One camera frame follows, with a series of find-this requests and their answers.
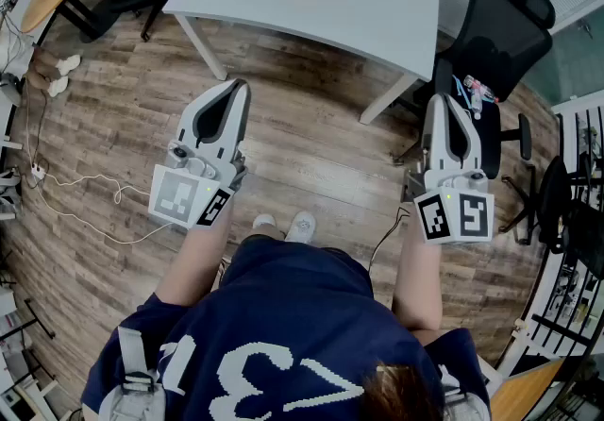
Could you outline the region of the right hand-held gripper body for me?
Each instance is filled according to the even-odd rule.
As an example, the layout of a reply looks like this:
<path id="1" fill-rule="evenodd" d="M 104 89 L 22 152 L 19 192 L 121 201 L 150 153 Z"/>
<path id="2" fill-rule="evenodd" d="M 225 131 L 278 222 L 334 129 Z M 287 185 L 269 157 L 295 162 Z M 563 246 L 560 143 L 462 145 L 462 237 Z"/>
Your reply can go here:
<path id="1" fill-rule="evenodd" d="M 427 244 L 489 243 L 495 197 L 480 170 L 408 172 L 402 200 L 411 202 Z"/>

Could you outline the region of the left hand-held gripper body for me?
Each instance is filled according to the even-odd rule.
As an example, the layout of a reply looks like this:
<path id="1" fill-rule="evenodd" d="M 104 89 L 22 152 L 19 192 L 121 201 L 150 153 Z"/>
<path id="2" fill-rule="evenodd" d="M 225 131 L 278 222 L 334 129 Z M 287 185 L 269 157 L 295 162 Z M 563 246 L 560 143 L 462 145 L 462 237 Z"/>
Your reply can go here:
<path id="1" fill-rule="evenodd" d="M 235 194 L 237 165 L 206 158 L 181 141 L 171 141 L 152 178 L 148 212 L 183 228 L 211 228 Z"/>

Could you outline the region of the person's left forearm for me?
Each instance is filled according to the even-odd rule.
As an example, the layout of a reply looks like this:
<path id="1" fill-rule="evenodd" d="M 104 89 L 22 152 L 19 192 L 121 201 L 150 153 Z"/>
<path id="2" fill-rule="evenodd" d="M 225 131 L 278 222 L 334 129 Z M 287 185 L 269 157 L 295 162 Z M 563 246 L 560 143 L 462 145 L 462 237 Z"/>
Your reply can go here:
<path id="1" fill-rule="evenodd" d="M 191 307 L 211 291 L 226 251 L 234 202 L 209 229 L 190 229 L 155 295 L 166 304 Z"/>

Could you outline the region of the person's right forearm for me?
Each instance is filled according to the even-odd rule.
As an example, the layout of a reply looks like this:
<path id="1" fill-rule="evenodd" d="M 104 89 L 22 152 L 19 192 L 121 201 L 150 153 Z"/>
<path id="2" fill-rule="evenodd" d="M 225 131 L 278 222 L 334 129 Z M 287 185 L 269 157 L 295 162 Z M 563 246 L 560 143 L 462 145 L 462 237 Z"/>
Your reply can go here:
<path id="1" fill-rule="evenodd" d="M 410 216 L 394 285 L 392 311 L 410 331 L 439 330 L 443 319 L 442 247 L 427 244 L 416 212 Z"/>

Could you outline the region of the person's left hand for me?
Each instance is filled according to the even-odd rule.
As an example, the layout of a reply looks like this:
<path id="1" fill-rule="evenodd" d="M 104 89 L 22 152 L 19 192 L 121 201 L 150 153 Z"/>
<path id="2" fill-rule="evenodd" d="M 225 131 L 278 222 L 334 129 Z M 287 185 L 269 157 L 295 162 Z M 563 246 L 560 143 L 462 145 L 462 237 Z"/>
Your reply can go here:
<path id="1" fill-rule="evenodd" d="M 245 165 L 245 156 L 240 150 L 237 150 L 232 165 L 236 169 L 236 175 L 231 181 L 230 189 L 234 192 L 238 192 L 242 186 L 243 178 L 247 174 L 247 167 Z"/>

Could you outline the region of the red-label plastic bottle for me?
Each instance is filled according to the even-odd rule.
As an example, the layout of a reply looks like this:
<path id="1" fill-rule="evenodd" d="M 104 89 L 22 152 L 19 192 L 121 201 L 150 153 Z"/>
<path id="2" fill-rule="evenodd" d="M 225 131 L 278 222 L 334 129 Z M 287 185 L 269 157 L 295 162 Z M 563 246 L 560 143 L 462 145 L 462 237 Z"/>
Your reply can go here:
<path id="1" fill-rule="evenodd" d="M 468 89 L 471 92 L 471 94 L 479 96 L 482 101 L 491 102 L 491 103 L 499 102 L 498 97 L 493 93 L 493 91 L 488 86 L 481 83 L 480 81 L 473 78 L 472 76 L 466 76 L 463 81 L 463 85 L 466 89 Z"/>

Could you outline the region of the white table leg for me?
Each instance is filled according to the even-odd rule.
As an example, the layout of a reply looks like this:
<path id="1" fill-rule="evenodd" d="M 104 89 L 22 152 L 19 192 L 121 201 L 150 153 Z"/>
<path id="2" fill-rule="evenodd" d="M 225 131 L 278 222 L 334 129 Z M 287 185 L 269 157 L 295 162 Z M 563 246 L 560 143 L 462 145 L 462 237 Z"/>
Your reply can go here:
<path id="1" fill-rule="evenodd" d="M 220 81 L 226 81 L 228 72 L 216 56 L 203 27 L 195 17 L 175 15 L 176 20 L 196 48 L 201 58 L 209 66 L 214 76 Z"/>
<path id="2" fill-rule="evenodd" d="M 385 93 L 375 98 L 365 108 L 359 122 L 363 125 L 369 125 L 378 115 L 391 106 L 417 79 L 418 76 L 403 74 Z"/>

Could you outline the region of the black folding chair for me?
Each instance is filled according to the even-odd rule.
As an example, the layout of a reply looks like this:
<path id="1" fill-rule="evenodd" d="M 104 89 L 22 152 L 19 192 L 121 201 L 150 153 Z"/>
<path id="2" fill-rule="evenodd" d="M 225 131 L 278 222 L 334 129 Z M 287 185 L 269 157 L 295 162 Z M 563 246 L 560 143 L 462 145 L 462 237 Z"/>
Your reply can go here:
<path id="1" fill-rule="evenodd" d="M 528 170 L 527 193 L 511 177 L 501 178 L 517 193 L 524 208 L 498 231 L 506 233 L 525 220 L 528 235 L 520 244 L 529 245 L 533 230 L 538 227 L 539 241 L 550 252 L 570 255 L 581 261 L 596 279 L 604 280 L 604 211 L 572 197 L 571 175 L 562 157 L 550 162 L 540 186 L 536 185 L 535 167 L 530 164 Z"/>

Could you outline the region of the black mesh office chair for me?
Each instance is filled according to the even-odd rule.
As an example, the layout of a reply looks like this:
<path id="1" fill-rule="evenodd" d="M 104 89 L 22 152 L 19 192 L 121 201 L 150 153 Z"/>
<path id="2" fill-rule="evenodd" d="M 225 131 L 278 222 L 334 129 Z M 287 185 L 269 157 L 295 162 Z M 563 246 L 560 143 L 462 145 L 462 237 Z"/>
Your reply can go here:
<path id="1" fill-rule="evenodd" d="M 432 95 L 450 94 L 468 110 L 478 132 L 482 170 L 487 178 L 496 178 L 502 143 L 518 141 L 522 158 L 531 157 L 528 121 L 521 119 L 518 128 L 503 130 L 499 106 L 551 49 L 549 31 L 555 19 L 550 0 L 469 0 L 457 38 L 435 56 L 431 81 L 414 91 L 409 100 L 398 97 L 396 104 L 422 119 Z M 463 85 L 466 76 L 488 86 L 499 99 L 498 103 L 482 102 L 479 120 L 474 119 L 471 92 Z"/>

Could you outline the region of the person's white right shoe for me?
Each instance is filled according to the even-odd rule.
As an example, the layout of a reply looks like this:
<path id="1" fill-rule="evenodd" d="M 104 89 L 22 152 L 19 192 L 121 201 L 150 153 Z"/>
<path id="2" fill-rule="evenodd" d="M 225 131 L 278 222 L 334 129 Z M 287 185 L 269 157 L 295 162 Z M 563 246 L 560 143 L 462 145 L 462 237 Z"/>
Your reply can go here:
<path id="1" fill-rule="evenodd" d="M 316 229 L 316 220 L 308 211 L 297 213 L 286 234 L 285 241 L 290 243 L 309 244 Z"/>

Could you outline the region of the black metal rack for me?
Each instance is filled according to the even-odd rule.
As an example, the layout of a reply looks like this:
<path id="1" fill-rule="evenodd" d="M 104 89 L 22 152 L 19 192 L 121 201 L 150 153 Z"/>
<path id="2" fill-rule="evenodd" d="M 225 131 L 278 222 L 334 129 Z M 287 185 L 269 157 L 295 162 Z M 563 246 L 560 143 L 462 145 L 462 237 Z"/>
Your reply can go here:
<path id="1" fill-rule="evenodd" d="M 571 195 L 604 212 L 604 98 L 583 97 L 555 106 L 553 111 L 559 120 L 561 155 L 567 170 L 577 172 L 581 153 L 593 156 L 592 178 L 573 184 Z M 590 345 L 604 352 L 604 334 L 596 334 L 603 313 L 603 282 L 581 261 L 558 247 L 547 247 L 528 306 L 497 369 L 510 376 L 529 355 L 548 361 L 580 357 Z"/>

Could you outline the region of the person's navy printed shirt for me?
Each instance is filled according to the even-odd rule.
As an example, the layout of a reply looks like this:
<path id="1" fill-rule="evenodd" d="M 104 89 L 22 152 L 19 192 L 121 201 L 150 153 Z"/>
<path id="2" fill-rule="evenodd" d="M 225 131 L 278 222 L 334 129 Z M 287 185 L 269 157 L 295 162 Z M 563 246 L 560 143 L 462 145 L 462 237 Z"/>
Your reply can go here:
<path id="1" fill-rule="evenodd" d="M 362 266 L 307 244 L 248 239 L 196 305 L 149 297 L 90 371 L 81 400 L 95 412 L 123 387 L 124 347 L 164 389 L 165 421 L 361 421 L 370 378 L 397 366 L 445 421 L 491 421 L 468 330 L 422 345 Z"/>

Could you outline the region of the wooden desk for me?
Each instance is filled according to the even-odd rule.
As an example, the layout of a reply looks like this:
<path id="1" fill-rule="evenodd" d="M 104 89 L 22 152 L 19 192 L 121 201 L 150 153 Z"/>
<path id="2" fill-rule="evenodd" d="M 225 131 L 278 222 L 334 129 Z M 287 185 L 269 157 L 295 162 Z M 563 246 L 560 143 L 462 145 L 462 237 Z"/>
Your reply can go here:
<path id="1" fill-rule="evenodd" d="M 560 371 L 564 359 L 503 378 L 491 396 L 492 421 L 524 421 Z"/>

